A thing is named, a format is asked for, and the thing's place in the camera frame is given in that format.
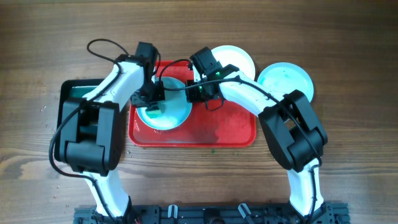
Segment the green scrubbing sponge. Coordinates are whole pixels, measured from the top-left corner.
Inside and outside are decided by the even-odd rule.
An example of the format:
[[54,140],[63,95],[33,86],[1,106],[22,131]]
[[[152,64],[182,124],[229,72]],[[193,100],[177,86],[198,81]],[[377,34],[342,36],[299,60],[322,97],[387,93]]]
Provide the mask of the green scrubbing sponge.
[[154,119],[159,117],[163,113],[163,109],[161,105],[152,105],[145,109],[146,116],[150,119]]

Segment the pale green plate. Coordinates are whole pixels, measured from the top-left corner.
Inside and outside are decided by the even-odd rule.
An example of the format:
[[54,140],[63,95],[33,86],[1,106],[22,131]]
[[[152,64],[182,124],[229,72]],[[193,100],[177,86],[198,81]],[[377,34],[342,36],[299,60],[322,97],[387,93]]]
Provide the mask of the pale green plate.
[[283,96],[294,90],[300,90],[313,100],[314,85],[308,73],[298,65],[278,62],[266,67],[257,82],[266,87],[274,96]]
[[192,104],[187,101],[184,91],[165,90],[165,100],[158,102],[157,111],[137,108],[138,117],[148,127],[157,130],[170,130],[180,126],[190,115]]

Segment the white plate with stain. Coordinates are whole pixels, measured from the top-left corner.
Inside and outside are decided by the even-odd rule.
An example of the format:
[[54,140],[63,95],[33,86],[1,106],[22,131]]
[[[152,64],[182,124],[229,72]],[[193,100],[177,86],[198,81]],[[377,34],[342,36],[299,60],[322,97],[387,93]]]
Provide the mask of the white plate with stain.
[[244,74],[247,78],[254,81],[256,68],[253,59],[243,49],[233,45],[221,45],[210,49],[216,61],[222,67],[229,64],[239,68],[239,74]]

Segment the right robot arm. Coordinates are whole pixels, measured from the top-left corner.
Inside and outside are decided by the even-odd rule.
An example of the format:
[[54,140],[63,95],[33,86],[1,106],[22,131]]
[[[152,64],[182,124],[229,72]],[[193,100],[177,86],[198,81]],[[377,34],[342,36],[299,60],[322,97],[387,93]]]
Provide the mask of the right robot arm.
[[324,203],[319,169],[328,137],[305,94],[294,90],[276,97],[234,65],[219,66],[209,75],[195,66],[191,69],[191,90],[216,90],[258,117],[272,156],[288,173],[292,208],[307,223],[314,222]]

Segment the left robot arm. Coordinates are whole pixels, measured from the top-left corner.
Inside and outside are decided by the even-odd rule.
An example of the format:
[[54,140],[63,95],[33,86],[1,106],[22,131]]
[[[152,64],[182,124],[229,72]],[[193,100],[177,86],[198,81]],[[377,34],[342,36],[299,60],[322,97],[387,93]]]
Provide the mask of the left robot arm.
[[105,223],[132,220],[131,199],[125,193],[116,169],[121,158],[121,111],[133,95],[146,106],[154,102],[155,59],[122,55],[113,60],[111,73],[81,98],[60,102],[58,128],[50,142],[51,166],[68,164],[70,177],[85,179],[96,200],[93,218]]

